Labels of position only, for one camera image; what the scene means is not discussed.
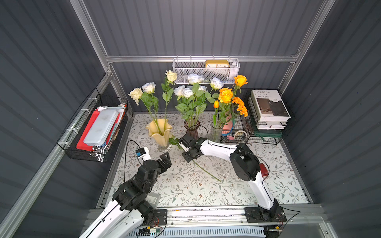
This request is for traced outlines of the leafy green stem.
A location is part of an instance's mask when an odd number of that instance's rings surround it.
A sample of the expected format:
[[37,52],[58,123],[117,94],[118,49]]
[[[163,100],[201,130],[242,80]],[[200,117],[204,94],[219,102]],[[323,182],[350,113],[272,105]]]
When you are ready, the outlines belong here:
[[[184,149],[180,146],[180,142],[179,142],[179,139],[176,138],[176,137],[171,137],[169,138],[169,143],[171,145],[175,145],[177,146],[180,150],[183,150]],[[208,172],[206,169],[204,169],[203,167],[201,167],[197,162],[193,161],[193,163],[198,166],[200,169],[202,169],[205,173],[207,173],[208,175],[210,175],[213,179],[217,180],[218,182],[221,182],[220,179],[218,179],[216,176],[214,176],[213,174],[211,174],[210,172]]]

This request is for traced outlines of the orange tulip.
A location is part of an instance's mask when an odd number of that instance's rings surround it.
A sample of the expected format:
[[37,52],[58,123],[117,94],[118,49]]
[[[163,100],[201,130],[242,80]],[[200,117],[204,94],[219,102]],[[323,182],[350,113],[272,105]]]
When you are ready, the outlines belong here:
[[213,127],[215,129],[220,127],[220,122],[219,122],[219,101],[215,100],[213,103],[213,107],[215,109],[214,115],[213,115]]

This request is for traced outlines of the large orange marigold stem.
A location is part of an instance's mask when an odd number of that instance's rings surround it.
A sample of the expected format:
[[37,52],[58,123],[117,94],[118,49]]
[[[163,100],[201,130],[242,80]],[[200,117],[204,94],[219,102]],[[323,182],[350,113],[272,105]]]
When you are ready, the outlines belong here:
[[238,116],[248,116],[248,109],[244,104],[234,104],[231,105],[231,108],[229,109],[228,116],[226,119],[226,124],[229,122],[232,122],[236,119]]

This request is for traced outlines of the small white rose stem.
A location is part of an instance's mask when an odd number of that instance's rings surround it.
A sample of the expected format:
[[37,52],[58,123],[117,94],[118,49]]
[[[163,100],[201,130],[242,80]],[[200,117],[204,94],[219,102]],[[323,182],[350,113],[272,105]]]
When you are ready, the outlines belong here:
[[152,120],[154,121],[158,132],[162,134],[162,130],[160,129],[159,123],[158,123],[158,109],[159,109],[159,100],[154,95],[155,93],[156,84],[154,82],[146,83],[142,86],[143,94],[141,96],[141,100],[143,101],[148,114],[151,116]]

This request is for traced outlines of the cream white rose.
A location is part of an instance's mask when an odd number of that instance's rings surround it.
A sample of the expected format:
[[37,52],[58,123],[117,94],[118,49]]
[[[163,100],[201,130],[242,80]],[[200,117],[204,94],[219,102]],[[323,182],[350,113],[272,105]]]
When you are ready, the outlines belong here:
[[141,96],[143,94],[142,88],[135,88],[133,91],[131,91],[128,95],[132,98],[132,100],[136,103],[138,106],[140,102],[143,103],[141,100]]

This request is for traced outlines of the yellow orange rose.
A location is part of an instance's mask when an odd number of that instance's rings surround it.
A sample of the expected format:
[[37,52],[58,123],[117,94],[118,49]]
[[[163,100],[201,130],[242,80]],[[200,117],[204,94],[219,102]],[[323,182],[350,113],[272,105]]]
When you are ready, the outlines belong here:
[[235,81],[234,81],[234,86],[232,88],[232,91],[233,91],[233,96],[235,97],[237,94],[242,93],[241,88],[245,86],[246,84],[248,84],[248,80],[243,75],[237,75],[236,77],[234,77],[234,80]]

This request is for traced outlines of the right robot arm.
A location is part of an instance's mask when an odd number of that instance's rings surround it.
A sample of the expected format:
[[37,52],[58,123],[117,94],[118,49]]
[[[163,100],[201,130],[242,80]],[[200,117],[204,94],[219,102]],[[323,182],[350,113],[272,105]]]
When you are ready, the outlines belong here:
[[257,198],[257,207],[245,208],[245,217],[248,223],[287,221],[283,208],[270,194],[264,183],[264,173],[261,171],[260,161],[250,148],[240,143],[225,145],[200,137],[194,139],[185,135],[179,139],[179,146],[184,150],[183,158],[190,162],[202,155],[224,159],[232,164],[235,174],[243,181],[248,182]]

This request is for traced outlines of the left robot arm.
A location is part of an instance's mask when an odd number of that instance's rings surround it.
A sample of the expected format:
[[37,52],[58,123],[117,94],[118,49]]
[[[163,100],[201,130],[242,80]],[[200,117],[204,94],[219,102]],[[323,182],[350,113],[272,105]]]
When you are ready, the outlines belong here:
[[118,187],[103,212],[80,237],[125,238],[142,225],[158,225],[162,214],[155,211],[146,198],[158,176],[171,165],[167,152],[158,160],[145,160],[137,173]]

